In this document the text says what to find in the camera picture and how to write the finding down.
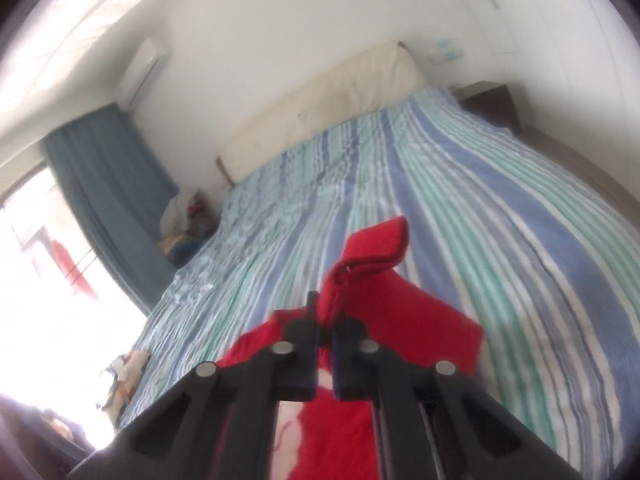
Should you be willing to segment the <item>dark wooden nightstand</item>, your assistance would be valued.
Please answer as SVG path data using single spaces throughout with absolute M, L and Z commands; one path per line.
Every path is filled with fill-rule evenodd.
M 507 84 L 477 81 L 474 84 L 454 87 L 452 94 L 468 112 L 490 122 L 491 125 L 508 128 L 513 133 L 522 132 L 522 122 Z

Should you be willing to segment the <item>pile of clothes by bed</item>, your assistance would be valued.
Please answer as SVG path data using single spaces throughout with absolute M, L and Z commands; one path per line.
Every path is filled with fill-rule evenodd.
M 204 195 L 184 188 L 172 198 L 160 219 L 158 248 L 177 269 L 183 268 L 214 235 L 218 220 Z

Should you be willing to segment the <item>items on window sill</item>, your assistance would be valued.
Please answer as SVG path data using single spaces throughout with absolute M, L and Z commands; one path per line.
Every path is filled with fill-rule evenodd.
M 134 396 L 149 358 L 147 351 L 131 350 L 114 359 L 108 368 L 114 376 L 114 382 L 102 406 L 102 412 L 113 426 L 117 425 L 120 415 Z

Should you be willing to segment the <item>blue window curtain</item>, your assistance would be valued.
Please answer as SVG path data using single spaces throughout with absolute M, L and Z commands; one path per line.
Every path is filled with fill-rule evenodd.
M 176 273 L 164 256 L 160 219 L 178 186 L 111 104 L 41 141 L 47 165 L 78 226 L 117 285 L 150 314 Z

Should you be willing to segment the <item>cream padded headboard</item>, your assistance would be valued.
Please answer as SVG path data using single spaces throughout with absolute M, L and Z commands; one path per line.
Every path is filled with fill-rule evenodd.
M 276 156 L 352 118 L 393 106 L 427 87 L 408 48 L 393 40 L 357 53 L 251 117 L 216 159 L 237 185 Z

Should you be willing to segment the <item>red knit sweater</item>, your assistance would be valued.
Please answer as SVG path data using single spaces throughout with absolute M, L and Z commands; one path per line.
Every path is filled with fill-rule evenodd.
M 402 278 L 394 267 L 409 245 L 409 225 L 396 218 L 352 234 L 323 282 L 320 316 L 341 312 L 361 321 L 373 339 L 413 364 L 449 360 L 465 374 L 475 368 L 480 326 Z M 329 359 L 310 403 L 288 404 L 277 423 L 276 479 L 374 479 L 378 475 L 367 404 L 342 403 L 329 392 Z

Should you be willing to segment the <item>white built-in wardrobe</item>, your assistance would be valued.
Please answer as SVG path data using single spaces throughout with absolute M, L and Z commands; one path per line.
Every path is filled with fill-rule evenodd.
M 518 137 L 639 222 L 639 43 L 611 0 L 462 0 Z

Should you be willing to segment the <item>white wall air conditioner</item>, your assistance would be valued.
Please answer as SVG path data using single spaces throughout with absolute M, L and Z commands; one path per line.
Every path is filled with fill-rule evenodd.
M 115 102 L 125 112 L 134 109 L 146 83 L 168 57 L 168 47 L 160 37 L 148 37 L 140 44 L 116 89 Z

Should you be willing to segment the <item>blue green striped bedspread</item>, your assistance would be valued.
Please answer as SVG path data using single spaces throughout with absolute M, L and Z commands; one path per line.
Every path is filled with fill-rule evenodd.
M 444 89 L 326 130 L 228 194 L 145 325 L 120 422 L 300 306 L 350 233 L 396 216 L 410 224 L 399 273 L 484 327 L 486 389 L 585 478 L 612 474 L 639 435 L 639 233 Z

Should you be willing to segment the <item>white wall socket panel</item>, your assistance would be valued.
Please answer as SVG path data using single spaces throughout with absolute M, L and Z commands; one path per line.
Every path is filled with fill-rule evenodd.
M 463 52 L 454 40 L 441 39 L 430 47 L 427 55 L 434 65 L 440 65 L 462 58 Z

